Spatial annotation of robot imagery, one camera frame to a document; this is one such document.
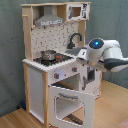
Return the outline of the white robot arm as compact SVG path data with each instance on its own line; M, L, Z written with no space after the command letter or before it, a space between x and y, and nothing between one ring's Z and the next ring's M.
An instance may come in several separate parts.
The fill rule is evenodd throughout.
M124 58L117 40L92 39L86 49L81 49L77 61L102 72L119 72L128 67L128 57Z

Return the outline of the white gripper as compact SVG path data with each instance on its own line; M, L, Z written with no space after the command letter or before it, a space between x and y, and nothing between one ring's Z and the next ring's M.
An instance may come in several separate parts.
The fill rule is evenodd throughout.
M87 50L86 49L81 49L79 51L78 56L76 58L76 61L81 63L82 65L92 67L92 68L97 69L99 71L102 71L102 72L106 71L103 61L101 61L100 59L89 60L87 58Z

